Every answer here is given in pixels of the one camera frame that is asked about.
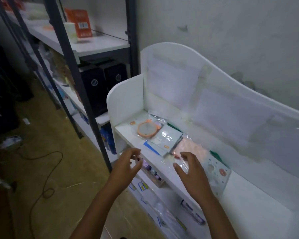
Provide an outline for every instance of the green object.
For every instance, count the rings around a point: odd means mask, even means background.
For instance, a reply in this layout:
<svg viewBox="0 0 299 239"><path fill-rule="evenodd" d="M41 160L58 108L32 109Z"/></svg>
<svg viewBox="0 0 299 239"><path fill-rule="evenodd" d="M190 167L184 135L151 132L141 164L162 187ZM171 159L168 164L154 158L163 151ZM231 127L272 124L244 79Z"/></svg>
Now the green object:
<svg viewBox="0 0 299 239"><path fill-rule="evenodd" d="M217 159L219 162L221 162L223 165L225 165L225 166L229 169L228 165L225 164L225 163L222 161L222 159L220 158L220 156L218 155L218 153L213 152L212 150L210 150L209 153L210 153L215 159Z"/></svg>
<svg viewBox="0 0 299 239"><path fill-rule="evenodd" d="M173 126L172 124L170 123L167 123L168 126L170 126L171 128L174 128L175 130L179 131L179 132L182 132L181 130L179 130L177 127Z"/></svg>

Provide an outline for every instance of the curved white back panel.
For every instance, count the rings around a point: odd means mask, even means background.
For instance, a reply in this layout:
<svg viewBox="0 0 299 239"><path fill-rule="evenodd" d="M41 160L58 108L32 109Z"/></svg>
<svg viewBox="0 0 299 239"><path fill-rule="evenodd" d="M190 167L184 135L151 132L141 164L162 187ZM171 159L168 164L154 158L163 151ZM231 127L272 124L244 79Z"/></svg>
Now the curved white back panel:
<svg viewBox="0 0 299 239"><path fill-rule="evenodd" d="M195 142L287 206L299 208L299 111L232 79L191 48L141 51L144 109L163 113Z"/></svg>

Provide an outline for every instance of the white circular logo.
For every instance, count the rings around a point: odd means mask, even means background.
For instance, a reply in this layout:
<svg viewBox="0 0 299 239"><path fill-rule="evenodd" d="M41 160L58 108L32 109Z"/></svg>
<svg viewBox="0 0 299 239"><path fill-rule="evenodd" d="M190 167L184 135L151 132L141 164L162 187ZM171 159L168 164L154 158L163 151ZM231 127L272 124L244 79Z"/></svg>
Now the white circular logo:
<svg viewBox="0 0 299 239"><path fill-rule="evenodd" d="M117 81L121 81L121 75L116 75L115 79L116 79Z"/></svg>
<svg viewBox="0 0 299 239"><path fill-rule="evenodd" d="M97 86L97 84L98 84L98 81L96 79L94 79L94 80L91 81L91 85L92 86Z"/></svg>

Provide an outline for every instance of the forearm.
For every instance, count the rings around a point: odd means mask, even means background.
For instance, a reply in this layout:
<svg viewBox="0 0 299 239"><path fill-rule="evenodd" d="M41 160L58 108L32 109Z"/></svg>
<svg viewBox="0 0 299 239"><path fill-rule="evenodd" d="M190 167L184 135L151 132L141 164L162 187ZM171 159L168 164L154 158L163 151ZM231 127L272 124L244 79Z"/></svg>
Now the forearm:
<svg viewBox="0 0 299 239"><path fill-rule="evenodd" d="M198 201L207 220L212 239L238 239L226 213L214 195Z"/></svg>
<svg viewBox="0 0 299 239"><path fill-rule="evenodd" d="M106 184L93 199L70 239L100 238L103 227L118 194Z"/></svg>

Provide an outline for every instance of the barcode label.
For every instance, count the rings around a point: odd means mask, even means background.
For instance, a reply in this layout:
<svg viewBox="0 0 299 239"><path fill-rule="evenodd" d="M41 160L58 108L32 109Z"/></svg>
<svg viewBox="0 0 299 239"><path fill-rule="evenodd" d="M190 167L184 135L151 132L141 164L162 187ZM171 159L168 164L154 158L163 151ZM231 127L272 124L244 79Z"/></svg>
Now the barcode label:
<svg viewBox="0 0 299 239"><path fill-rule="evenodd" d="M89 28L88 23L78 23L80 29Z"/></svg>

